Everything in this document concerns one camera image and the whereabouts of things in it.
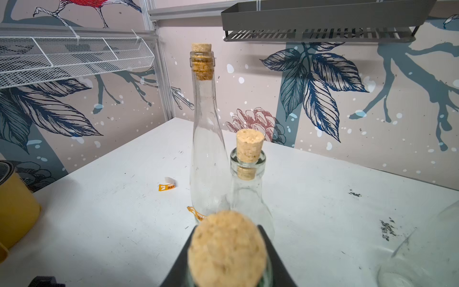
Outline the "yellow cap glass bottle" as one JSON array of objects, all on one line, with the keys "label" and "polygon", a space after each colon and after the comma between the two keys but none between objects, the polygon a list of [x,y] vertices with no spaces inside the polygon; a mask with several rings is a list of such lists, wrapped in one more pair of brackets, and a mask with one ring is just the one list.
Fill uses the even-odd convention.
[{"label": "yellow cap glass bottle", "polygon": [[379,287],[459,285],[459,203],[455,202],[411,233],[384,262]]}]

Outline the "small corked labelled bottle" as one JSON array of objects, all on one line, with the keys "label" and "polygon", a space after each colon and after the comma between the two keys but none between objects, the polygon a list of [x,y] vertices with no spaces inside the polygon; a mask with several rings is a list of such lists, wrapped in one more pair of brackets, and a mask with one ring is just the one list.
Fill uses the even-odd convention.
[{"label": "small corked labelled bottle", "polygon": [[186,287],[272,287],[273,268],[259,228],[232,210],[209,215],[187,249]]}]

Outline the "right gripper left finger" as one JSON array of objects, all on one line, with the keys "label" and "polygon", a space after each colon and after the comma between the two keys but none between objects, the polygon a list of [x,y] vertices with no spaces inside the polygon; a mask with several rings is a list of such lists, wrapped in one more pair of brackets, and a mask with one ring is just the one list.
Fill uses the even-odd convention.
[{"label": "right gripper left finger", "polygon": [[185,245],[181,249],[176,261],[168,272],[166,278],[160,287],[194,287],[190,269],[188,267],[188,249],[191,245],[191,239],[196,228],[191,230]]}]

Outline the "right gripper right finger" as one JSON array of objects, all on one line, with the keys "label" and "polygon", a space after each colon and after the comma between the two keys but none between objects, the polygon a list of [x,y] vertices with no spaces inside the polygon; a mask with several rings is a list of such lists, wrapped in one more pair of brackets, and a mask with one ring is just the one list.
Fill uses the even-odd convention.
[{"label": "right gripper right finger", "polygon": [[297,287],[283,261],[275,250],[263,226],[258,225],[267,250],[267,265],[258,283],[258,287]]}]

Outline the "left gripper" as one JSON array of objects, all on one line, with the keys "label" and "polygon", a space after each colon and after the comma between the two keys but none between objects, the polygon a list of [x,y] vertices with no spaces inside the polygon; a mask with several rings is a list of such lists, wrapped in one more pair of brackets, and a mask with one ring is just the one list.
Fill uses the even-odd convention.
[{"label": "left gripper", "polygon": [[66,287],[66,285],[58,283],[54,276],[36,276],[28,287]]}]

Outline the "torn orange label piece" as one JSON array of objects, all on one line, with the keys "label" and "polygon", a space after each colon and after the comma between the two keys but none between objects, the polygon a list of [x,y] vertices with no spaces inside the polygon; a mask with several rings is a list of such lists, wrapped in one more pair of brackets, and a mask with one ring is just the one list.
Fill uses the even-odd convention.
[{"label": "torn orange label piece", "polygon": [[158,185],[159,192],[173,190],[177,187],[176,181],[171,177],[164,178],[164,184]]}]

